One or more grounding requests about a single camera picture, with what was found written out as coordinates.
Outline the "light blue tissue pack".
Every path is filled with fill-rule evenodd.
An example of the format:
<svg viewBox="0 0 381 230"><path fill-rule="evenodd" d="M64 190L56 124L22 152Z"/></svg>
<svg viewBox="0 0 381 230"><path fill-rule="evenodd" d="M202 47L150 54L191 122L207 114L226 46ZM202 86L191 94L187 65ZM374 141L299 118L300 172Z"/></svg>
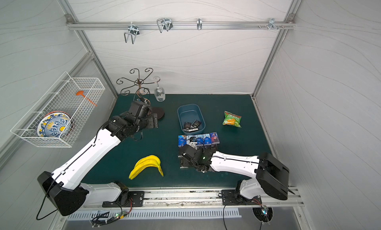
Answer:
<svg viewBox="0 0 381 230"><path fill-rule="evenodd" d="M205 140L204 140L204 135L203 134L195 135L194 137L195 137L195 140L196 140L198 145L204 145L205 144Z"/></svg>
<svg viewBox="0 0 381 230"><path fill-rule="evenodd" d="M210 137L210 134L203 134L203 144L204 145L211 145L212 144L212 140L211 140L211 137Z"/></svg>

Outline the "red blue tissue pack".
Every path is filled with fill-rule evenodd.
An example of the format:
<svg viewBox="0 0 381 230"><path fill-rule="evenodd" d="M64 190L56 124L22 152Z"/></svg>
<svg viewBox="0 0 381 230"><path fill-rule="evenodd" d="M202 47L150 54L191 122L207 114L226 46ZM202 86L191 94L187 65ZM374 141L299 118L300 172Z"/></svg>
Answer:
<svg viewBox="0 0 381 230"><path fill-rule="evenodd" d="M212 145L220 144L220 140L219 140L218 134L216 132L212 132L209 135L210 135Z"/></svg>

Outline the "dark blue tissue pack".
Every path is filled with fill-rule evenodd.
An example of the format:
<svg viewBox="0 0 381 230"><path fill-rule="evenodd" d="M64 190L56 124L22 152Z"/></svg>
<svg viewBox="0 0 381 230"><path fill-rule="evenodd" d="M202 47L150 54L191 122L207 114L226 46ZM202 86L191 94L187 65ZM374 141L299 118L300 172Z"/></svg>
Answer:
<svg viewBox="0 0 381 230"><path fill-rule="evenodd" d="M178 147L182 147L187 144L187 135L178 136Z"/></svg>

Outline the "teal storage box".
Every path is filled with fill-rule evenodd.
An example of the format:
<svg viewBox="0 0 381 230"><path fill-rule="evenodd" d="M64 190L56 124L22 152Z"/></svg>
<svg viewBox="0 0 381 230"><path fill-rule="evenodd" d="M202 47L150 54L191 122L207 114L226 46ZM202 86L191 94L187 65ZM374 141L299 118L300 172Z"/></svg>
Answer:
<svg viewBox="0 0 381 230"><path fill-rule="evenodd" d="M187 134L197 135L197 134L202 134L204 132L206 123L205 123L203 114L201 112L201 109L197 104L187 104L187 105L180 106L177 109L177 114L178 114L178 119L180 123L180 128L185 135ZM184 124L186 122L190 122L191 124L193 124L195 120L201 122L200 126L198 127L198 131L195 131L195 132L185 131Z"/></svg>

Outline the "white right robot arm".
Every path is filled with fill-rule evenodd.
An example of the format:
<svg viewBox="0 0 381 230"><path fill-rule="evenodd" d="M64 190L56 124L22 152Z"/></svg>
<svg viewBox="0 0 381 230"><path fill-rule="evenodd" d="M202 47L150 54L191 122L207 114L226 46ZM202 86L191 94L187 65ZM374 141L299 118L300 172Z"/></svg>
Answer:
<svg viewBox="0 0 381 230"><path fill-rule="evenodd" d="M238 196L252 199L268 195L277 200L287 200L290 170L270 153L259 156L235 156L218 151L216 146L179 147L181 168L194 167L197 171L230 172L249 177L237 185Z"/></svg>

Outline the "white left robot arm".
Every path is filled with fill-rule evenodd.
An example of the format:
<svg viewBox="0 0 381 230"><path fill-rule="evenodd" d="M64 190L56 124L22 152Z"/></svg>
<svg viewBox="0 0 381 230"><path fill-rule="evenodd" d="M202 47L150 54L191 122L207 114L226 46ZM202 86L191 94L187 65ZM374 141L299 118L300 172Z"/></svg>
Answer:
<svg viewBox="0 0 381 230"><path fill-rule="evenodd" d="M133 101L130 109L113 116L97 131L96 136L69 161L53 172L41 173L37 181L48 199L62 216L76 212L84 205L117 202L124 206L129 189L121 182L86 184L83 178L114 147L143 129L158 128L158 116L144 102Z"/></svg>

